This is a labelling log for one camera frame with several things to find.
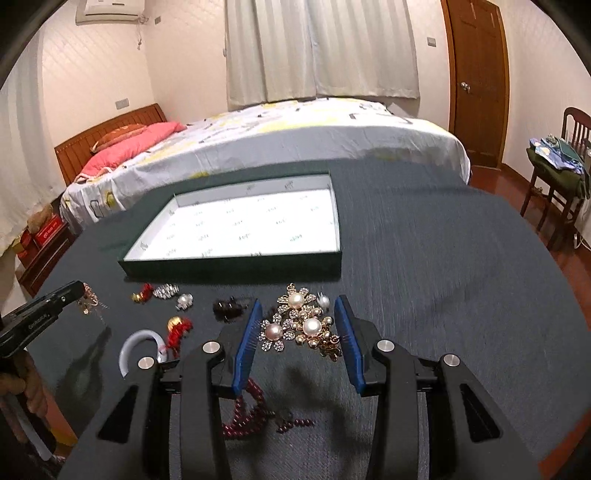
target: pink pillow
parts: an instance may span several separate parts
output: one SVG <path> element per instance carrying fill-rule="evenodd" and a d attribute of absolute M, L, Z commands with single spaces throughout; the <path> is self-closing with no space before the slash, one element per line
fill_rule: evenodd
<path fill-rule="evenodd" d="M 178 122 L 163 122 L 149 125 L 143 133 L 105 148 L 92 157 L 76 176 L 76 183 L 84 183 L 116 169 L 122 163 L 145 152 L 155 144 L 166 140 L 173 133 L 182 132 L 187 127 Z"/>

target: pillow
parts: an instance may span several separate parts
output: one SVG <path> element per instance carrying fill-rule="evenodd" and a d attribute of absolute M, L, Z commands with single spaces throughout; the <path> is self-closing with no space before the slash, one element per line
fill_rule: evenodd
<path fill-rule="evenodd" d="M 84 183 L 109 173 L 130 158 L 134 158 L 162 140 L 166 140 L 173 133 L 182 132 L 186 129 L 185 125 L 178 122 L 152 124 L 141 135 L 128 138 L 98 152 L 84 165 L 74 182 Z"/>
<path fill-rule="evenodd" d="M 127 138 L 139 135 L 144 130 L 146 130 L 146 126 L 142 124 L 125 125 L 124 127 L 116 128 L 112 132 L 103 135 L 101 139 L 92 146 L 90 153 L 98 153 L 111 145 L 115 145 Z"/>

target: wooden door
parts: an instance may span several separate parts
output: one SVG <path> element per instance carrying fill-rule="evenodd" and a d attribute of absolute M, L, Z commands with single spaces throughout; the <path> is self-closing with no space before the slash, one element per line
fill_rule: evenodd
<path fill-rule="evenodd" d="M 448 0 L 448 6 L 456 71 L 453 133 L 472 164 L 497 167 L 509 106 L 501 12 L 486 0 Z"/>

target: metal screw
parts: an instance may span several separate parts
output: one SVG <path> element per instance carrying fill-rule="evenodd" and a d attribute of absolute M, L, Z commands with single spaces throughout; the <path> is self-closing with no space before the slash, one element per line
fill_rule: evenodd
<path fill-rule="evenodd" d="M 205 353 L 215 353 L 220 349 L 220 344 L 217 342 L 207 342 L 203 345 Z"/>
<path fill-rule="evenodd" d="M 394 344 L 390 340 L 380 340 L 378 342 L 378 349 L 382 352 L 391 352 L 394 350 Z"/>
<path fill-rule="evenodd" d="M 460 357 L 453 353 L 448 353 L 443 357 L 443 361 L 450 367 L 457 367 L 460 364 Z"/>
<path fill-rule="evenodd" d="M 138 362 L 138 367 L 142 370 L 147 370 L 148 368 L 152 368 L 154 366 L 154 359 L 151 356 L 145 356 Z"/>

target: white plastic tube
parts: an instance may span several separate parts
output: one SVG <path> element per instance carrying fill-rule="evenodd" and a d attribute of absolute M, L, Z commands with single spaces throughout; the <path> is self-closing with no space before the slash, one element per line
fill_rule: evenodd
<path fill-rule="evenodd" d="M 129 354 L 138 343 L 143 342 L 144 340 L 154 340 L 156 345 L 158 345 L 158 356 L 156 360 L 158 360 L 159 364 L 168 359 L 166 343 L 164 343 L 164 340 L 162 340 L 160 335 L 152 330 L 138 330 L 130 335 L 119 352 L 119 371 L 124 378 L 129 373 Z"/>

